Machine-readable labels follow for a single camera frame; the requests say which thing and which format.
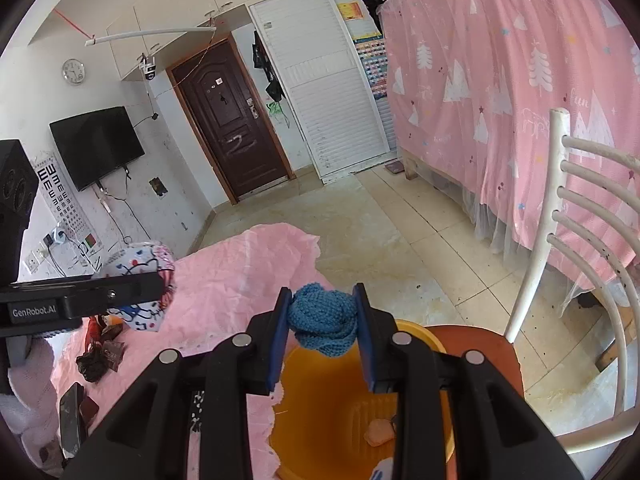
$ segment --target door handle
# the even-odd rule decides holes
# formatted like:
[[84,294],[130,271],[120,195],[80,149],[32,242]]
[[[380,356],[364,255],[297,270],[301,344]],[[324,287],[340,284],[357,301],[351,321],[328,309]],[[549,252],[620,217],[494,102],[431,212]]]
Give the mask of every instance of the door handle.
[[246,103],[249,105],[249,108],[251,109],[251,113],[254,115],[254,119],[257,119],[258,117],[260,117],[260,114],[258,113],[258,110],[254,105],[254,100],[249,97],[246,100]]

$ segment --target electrical outlet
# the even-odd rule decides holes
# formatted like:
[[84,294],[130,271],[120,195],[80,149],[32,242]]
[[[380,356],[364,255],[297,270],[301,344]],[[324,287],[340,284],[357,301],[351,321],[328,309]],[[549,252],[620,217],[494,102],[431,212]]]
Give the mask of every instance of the electrical outlet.
[[27,257],[24,259],[24,265],[27,267],[27,270],[31,274],[34,274],[36,270],[38,270],[40,263],[38,262],[38,259],[36,258],[35,254],[33,254],[33,251],[27,254]]
[[33,250],[33,255],[36,260],[41,264],[47,257],[47,248],[44,246],[44,242],[40,242],[38,246]]

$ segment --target louvered door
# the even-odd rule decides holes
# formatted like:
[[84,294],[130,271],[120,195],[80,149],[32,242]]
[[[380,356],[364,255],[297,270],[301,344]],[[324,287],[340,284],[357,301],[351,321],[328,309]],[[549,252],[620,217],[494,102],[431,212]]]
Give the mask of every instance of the louvered door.
[[351,38],[332,0],[250,7],[321,177],[389,151]]

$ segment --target security camera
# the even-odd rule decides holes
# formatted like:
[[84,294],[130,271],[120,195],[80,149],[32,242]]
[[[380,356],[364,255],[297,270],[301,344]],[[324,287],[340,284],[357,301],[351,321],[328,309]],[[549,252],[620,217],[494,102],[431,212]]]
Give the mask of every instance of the security camera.
[[140,72],[142,72],[147,81],[151,81],[156,77],[156,58],[154,56],[147,57],[143,54],[139,67]]

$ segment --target chair backrest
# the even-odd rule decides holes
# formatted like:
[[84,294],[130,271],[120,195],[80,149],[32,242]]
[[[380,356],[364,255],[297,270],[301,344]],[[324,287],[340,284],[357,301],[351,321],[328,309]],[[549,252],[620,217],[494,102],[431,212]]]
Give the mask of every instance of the chair backrest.
[[[569,162],[568,148],[583,150],[584,152],[614,160],[638,173],[640,173],[640,160],[628,153],[623,153],[620,150],[610,148],[604,144],[571,137],[570,114],[568,110],[564,108],[553,108],[549,113],[549,156],[542,213],[540,215],[538,232],[533,245],[529,267],[527,268],[518,292],[518,297],[511,312],[504,336],[511,343],[515,341],[540,283],[540,277],[545,269],[551,247],[556,248],[574,263],[588,280],[590,280],[594,288],[601,290],[605,299],[604,308],[609,314],[609,319],[613,325],[616,345],[618,347],[616,402],[613,418],[588,428],[583,428],[582,430],[558,436],[558,440],[564,446],[565,450],[572,453],[606,446],[607,444],[631,435],[640,420],[640,408],[638,407],[637,394],[634,407],[626,412],[624,411],[627,377],[626,342],[624,327],[616,303],[596,270],[594,270],[580,254],[572,250],[572,248],[556,236],[558,224],[583,238],[608,262],[611,269],[615,272],[615,275],[620,278],[623,284],[624,291],[633,310],[636,326],[638,326],[638,322],[640,321],[640,303],[631,277],[618,257],[593,232],[562,213],[562,200],[572,202],[606,222],[624,238],[636,254],[640,254],[640,240],[638,240],[636,233],[611,211],[593,200],[567,189],[565,187],[566,178],[568,174],[572,174],[594,186],[599,186],[625,202],[638,214],[640,214],[640,199],[634,193],[631,193],[610,178],[578,164]],[[638,360],[638,367],[638,386],[636,386],[636,391],[640,392],[640,360]]]

